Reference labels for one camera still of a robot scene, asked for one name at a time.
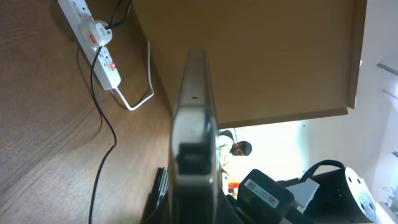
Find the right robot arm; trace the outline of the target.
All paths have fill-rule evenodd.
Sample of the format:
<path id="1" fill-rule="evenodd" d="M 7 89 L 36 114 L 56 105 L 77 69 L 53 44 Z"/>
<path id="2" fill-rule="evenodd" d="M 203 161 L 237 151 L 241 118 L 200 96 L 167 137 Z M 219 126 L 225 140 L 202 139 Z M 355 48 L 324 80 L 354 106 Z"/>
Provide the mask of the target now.
<path id="1" fill-rule="evenodd" d="M 349 167 L 313 177 L 320 184 L 303 214 L 314 223 L 374 223 L 375 201 L 364 181 Z"/>

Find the brown partition board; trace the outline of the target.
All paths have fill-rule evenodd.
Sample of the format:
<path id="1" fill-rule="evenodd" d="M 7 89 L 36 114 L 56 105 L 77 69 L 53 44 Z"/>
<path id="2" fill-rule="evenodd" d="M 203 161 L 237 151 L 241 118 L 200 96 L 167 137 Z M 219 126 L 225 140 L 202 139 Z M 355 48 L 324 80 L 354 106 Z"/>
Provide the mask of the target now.
<path id="1" fill-rule="evenodd" d="M 355 107 L 366 1 L 134 1 L 168 103 L 190 50 L 208 52 L 218 124 L 341 116 Z"/>

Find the white power strip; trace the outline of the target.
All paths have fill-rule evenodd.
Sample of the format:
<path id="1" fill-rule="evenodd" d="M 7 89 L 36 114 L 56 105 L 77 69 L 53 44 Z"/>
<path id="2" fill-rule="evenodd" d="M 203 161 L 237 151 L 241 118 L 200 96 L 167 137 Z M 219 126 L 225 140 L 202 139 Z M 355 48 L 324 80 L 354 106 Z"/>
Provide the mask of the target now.
<path id="1" fill-rule="evenodd" d="M 87 59 L 94 66 L 96 76 L 104 90 L 112 90 L 121 82 L 120 74 L 106 44 L 112 32 L 106 30 L 105 21 L 94 20 L 84 0 L 58 0 Z"/>

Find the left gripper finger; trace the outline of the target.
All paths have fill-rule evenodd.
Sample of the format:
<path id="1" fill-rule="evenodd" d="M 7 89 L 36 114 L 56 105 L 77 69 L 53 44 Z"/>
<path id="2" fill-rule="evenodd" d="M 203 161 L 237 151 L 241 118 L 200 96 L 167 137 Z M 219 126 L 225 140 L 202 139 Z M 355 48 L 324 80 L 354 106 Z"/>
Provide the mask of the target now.
<path id="1" fill-rule="evenodd" d="M 165 167 L 158 167 L 152 189 L 147 197 L 141 223 L 144 223 L 159 206 L 169 189 L 169 175 Z"/>

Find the white USB wall charger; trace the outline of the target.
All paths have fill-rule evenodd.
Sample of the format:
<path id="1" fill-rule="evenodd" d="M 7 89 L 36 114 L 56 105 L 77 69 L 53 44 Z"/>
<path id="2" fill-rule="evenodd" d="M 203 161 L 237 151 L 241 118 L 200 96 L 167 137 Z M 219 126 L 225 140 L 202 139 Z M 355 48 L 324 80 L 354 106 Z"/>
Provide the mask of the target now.
<path id="1" fill-rule="evenodd" d="M 85 21 L 79 25 L 79 31 L 85 42 L 96 49 L 108 44 L 113 38 L 113 33 L 107 26 L 105 21 Z"/>

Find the person in background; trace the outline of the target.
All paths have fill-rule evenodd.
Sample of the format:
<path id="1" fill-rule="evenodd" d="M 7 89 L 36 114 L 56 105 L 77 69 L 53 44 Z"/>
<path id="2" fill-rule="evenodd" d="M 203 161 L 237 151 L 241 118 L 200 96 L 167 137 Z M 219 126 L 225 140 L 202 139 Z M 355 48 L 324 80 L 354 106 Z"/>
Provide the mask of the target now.
<path id="1" fill-rule="evenodd" d="M 220 171 L 229 175 L 229 165 L 234 157 L 247 157 L 252 153 L 252 144 L 247 141 L 235 142 L 230 130 L 225 130 L 218 135 L 218 161 Z"/>

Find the black smartphone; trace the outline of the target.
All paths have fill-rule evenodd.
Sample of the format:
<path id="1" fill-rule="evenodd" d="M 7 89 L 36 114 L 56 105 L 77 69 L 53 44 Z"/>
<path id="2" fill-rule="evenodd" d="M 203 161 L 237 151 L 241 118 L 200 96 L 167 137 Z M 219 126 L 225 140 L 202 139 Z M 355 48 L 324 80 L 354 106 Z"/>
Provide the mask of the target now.
<path id="1" fill-rule="evenodd" d="M 171 223 L 214 223 L 218 195 L 217 123 L 206 50 L 191 50 L 170 137 Z"/>

